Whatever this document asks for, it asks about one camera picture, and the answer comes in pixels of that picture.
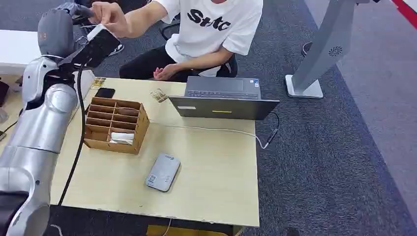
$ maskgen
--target wooden desk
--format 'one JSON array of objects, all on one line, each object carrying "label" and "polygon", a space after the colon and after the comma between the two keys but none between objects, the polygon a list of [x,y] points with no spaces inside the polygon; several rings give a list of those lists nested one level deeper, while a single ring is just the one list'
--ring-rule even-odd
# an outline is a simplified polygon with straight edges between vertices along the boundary
[{"label": "wooden desk", "polygon": [[[116,89],[115,99],[142,102],[151,122],[255,132],[255,124],[250,120],[182,118],[169,100],[158,103],[150,95],[156,89],[168,95],[183,95],[182,83],[107,79],[104,87]],[[90,91],[86,100],[94,94],[95,91]],[[60,197],[61,172],[67,172],[75,156],[80,133],[81,119],[77,113],[58,159],[52,203]],[[161,152],[181,161],[167,193],[145,186],[145,179]],[[63,205],[258,227],[255,138],[151,123],[139,155],[84,146]]]}]

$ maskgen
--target white stand base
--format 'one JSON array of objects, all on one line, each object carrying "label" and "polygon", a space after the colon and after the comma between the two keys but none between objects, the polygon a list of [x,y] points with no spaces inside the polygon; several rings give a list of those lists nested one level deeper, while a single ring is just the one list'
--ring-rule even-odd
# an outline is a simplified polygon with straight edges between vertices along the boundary
[{"label": "white stand base", "polygon": [[310,87],[308,87],[304,91],[294,91],[292,78],[292,75],[285,76],[285,83],[287,84],[288,96],[302,98],[323,98],[322,87],[320,87],[319,80],[314,81],[314,83],[312,83]]}]

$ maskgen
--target gray carpet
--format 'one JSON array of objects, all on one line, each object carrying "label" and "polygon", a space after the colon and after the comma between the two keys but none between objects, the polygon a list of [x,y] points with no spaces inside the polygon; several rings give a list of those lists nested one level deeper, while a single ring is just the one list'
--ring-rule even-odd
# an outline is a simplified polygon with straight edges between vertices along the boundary
[{"label": "gray carpet", "polygon": [[[39,12],[57,5],[57,1],[48,0],[21,7],[24,2],[29,3],[0,3],[0,29],[36,30]],[[324,99],[286,95],[283,78],[302,61],[300,46],[315,30],[303,0],[264,0],[252,50],[248,56],[238,57],[239,76],[260,78],[263,98],[282,101],[277,108],[281,118],[277,138],[266,150],[258,150],[261,227],[247,229],[245,235],[279,236],[285,235],[287,228],[296,228],[302,236],[417,235],[338,69],[332,68],[321,79]],[[117,77],[121,64],[164,41],[152,28],[143,37],[123,43],[125,50],[96,69],[97,76]],[[257,122],[261,139],[268,137],[274,124],[273,117]],[[52,223],[61,225],[64,235],[79,236],[144,235],[146,222],[152,220],[157,221],[67,207],[54,207],[52,216]],[[195,226],[190,222],[174,224]],[[57,232],[48,229],[47,235]]]},{"label": "gray carpet", "polygon": [[[305,2],[316,23],[320,25],[328,0]],[[370,4],[360,4],[356,7],[352,48],[338,63],[346,85],[415,224],[416,42],[416,28],[398,12],[394,3],[371,1]]]}]

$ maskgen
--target hand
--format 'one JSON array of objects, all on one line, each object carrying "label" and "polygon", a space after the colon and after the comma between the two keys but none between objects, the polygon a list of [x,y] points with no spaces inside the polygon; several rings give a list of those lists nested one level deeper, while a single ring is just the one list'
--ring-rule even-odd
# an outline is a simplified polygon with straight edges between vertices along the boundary
[{"label": "hand", "polygon": [[153,73],[153,77],[156,80],[167,81],[180,70],[178,64],[169,64],[163,69],[157,68]]},{"label": "hand", "polygon": [[102,23],[116,37],[127,37],[129,26],[123,11],[117,3],[96,1],[91,10],[94,16],[89,20],[95,24]]}]

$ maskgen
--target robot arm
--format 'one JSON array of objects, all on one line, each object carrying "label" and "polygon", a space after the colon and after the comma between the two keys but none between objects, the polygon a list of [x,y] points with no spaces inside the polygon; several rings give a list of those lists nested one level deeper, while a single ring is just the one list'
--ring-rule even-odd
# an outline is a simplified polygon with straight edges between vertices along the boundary
[{"label": "robot arm", "polygon": [[2,236],[41,236],[48,225],[55,165],[77,105],[73,72],[97,67],[119,45],[105,27],[97,26],[77,49],[73,24],[91,14],[65,3],[39,22],[38,44],[45,56],[25,69],[23,112],[0,156]]}]

